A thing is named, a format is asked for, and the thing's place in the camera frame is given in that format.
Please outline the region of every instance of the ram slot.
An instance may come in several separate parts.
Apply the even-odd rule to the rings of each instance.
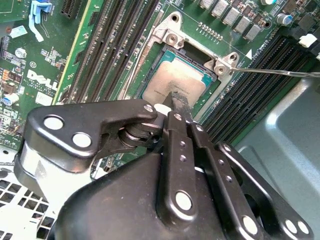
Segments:
[[[308,54],[287,38],[276,34],[250,67],[299,71],[308,60]],[[243,73],[203,124],[211,141],[232,142],[265,111],[268,104],[291,80],[292,77],[282,75]]]
[[[134,53],[138,42],[140,41],[148,23],[152,15],[155,12],[155,9],[159,3],[159,0],[150,0],[147,3],[147,6],[143,9],[142,13],[140,14],[139,21],[136,23],[136,27],[134,28],[133,33],[131,34],[130,39],[127,43],[127,48],[123,51],[123,54],[120,56],[116,67],[112,72],[112,82],[107,85],[107,87],[103,90],[104,94],[102,95],[101,99],[107,101],[110,99],[118,80],[120,79],[121,75],[123,74],[126,66],[129,62],[130,57]]]
[[[118,60],[117,58],[121,54],[120,51],[123,51],[125,40],[127,39],[128,34],[133,27],[133,23],[137,19],[139,10],[143,4],[144,1],[131,1],[131,4],[128,8],[128,13],[126,13],[125,19],[122,20],[123,23],[121,24],[119,34],[116,35],[113,44],[110,47],[112,53],[108,54],[107,60],[101,68],[98,80],[93,86],[93,92],[88,98],[89,102],[96,102],[99,100],[98,96],[101,92],[101,88],[105,85],[112,67],[116,64],[116,61]]]
[[[109,38],[112,27],[115,24],[120,11],[120,6],[124,0],[105,0],[98,16],[97,24],[91,35],[90,42],[87,45],[82,61],[73,78],[69,95],[69,103],[78,103],[84,91],[89,85],[89,76],[91,76],[97,59],[101,55],[101,49],[104,45],[104,39]]]

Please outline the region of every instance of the green circuit board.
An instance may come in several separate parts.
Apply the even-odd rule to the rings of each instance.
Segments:
[[[17,12],[5,16],[0,12],[0,23],[24,19],[29,14],[31,2],[12,1],[17,6],[14,8]],[[314,0],[277,0],[271,5],[263,5],[260,0],[83,0],[75,1],[78,3],[76,13],[66,9],[66,2],[70,1],[52,0],[50,12],[41,12],[41,23],[35,27],[44,38],[42,42],[37,41],[28,19],[14,23],[13,31],[20,35],[7,35],[1,39],[1,98],[6,96],[4,84],[7,88],[8,84],[14,84],[14,91],[18,95],[18,101],[12,106],[0,104],[2,146],[13,150],[19,148],[24,122],[33,108],[124,98],[122,94],[128,77],[153,24],[155,21],[160,24],[174,12],[181,15],[180,30],[188,38],[219,58],[237,53],[238,67],[255,64],[280,29],[289,29],[307,16],[314,21],[310,26],[311,32],[314,32],[319,26],[320,17],[318,2]],[[216,8],[220,4],[225,4],[221,14],[217,13]],[[22,11],[27,11],[23,18]],[[279,14],[290,14],[292,23],[281,26],[277,20]],[[243,31],[238,26],[242,19],[248,21]],[[164,42],[155,42],[151,46],[133,78],[126,99],[141,98],[150,76],[156,72],[155,65],[165,46],[167,44]],[[21,49],[26,55],[18,57]],[[183,51],[179,54],[179,58],[184,57]],[[201,65],[200,60],[195,69]],[[307,71],[310,67],[312,64],[307,64],[303,70]],[[208,121],[216,107],[242,75],[233,73],[226,87],[212,99],[211,96],[221,84],[221,80],[215,78],[217,80],[206,86],[193,106],[192,115],[198,122],[207,125],[208,131],[212,128]],[[241,128],[242,134],[238,135],[235,142],[253,128],[296,81],[282,87],[279,92],[273,92],[275,100],[268,102],[264,112],[260,111],[254,120],[251,119],[246,127]],[[137,157],[139,152],[117,155],[115,161],[119,162],[118,165],[126,163],[132,156]]]
[[[28,17],[31,0],[2,0],[0,23],[23,20]]]
[[[11,83],[16,88],[19,100],[12,106],[0,105],[0,145],[13,150],[20,146],[27,114],[36,107],[53,103],[81,20],[69,20],[61,16],[59,9],[63,1],[53,0],[51,3],[51,12],[43,12],[41,23],[36,26],[44,41],[36,40],[29,29],[28,20],[16,21],[13,26],[13,31],[15,28],[24,28],[27,34],[16,38],[8,35],[1,40],[1,98],[5,96],[4,84]],[[19,48],[25,50],[25,58],[15,55]],[[10,78],[11,73],[18,79]]]

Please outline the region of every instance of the electrolytic capacitor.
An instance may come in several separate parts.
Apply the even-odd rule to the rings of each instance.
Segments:
[[[275,4],[277,0],[261,0],[262,5],[272,5]]]
[[[278,16],[276,17],[276,22],[278,24],[281,24],[283,26],[288,26],[292,23],[293,21],[293,17],[291,15],[287,15],[287,14],[284,14],[284,13],[280,13],[278,14]]]
[[[19,101],[19,96],[16,93],[7,94],[2,99],[2,102],[4,105],[11,107],[13,104],[17,103]]]

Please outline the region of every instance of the white label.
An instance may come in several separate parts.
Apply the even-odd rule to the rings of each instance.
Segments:
[[[17,26],[15,28],[13,28],[11,30],[11,33],[10,33],[10,37],[12,37],[13,39],[17,38],[17,37],[20,37],[22,35],[25,35],[27,34],[27,30],[25,29],[25,27],[23,25],[21,26]]]
[[[25,87],[24,86],[19,86],[18,94],[23,95],[25,93]]]
[[[41,104],[43,106],[50,106],[52,103],[52,97],[45,95],[44,93],[38,91],[36,98],[35,98],[35,102],[37,104]]]

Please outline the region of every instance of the blue latch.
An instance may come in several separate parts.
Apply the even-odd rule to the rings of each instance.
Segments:
[[[38,0],[32,1],[33,6],[33,15],[34,15],[34,22],[36,24],[41,23],[41,11],[46,13],[50,13],[52,3],[50,2],[39,2]]]

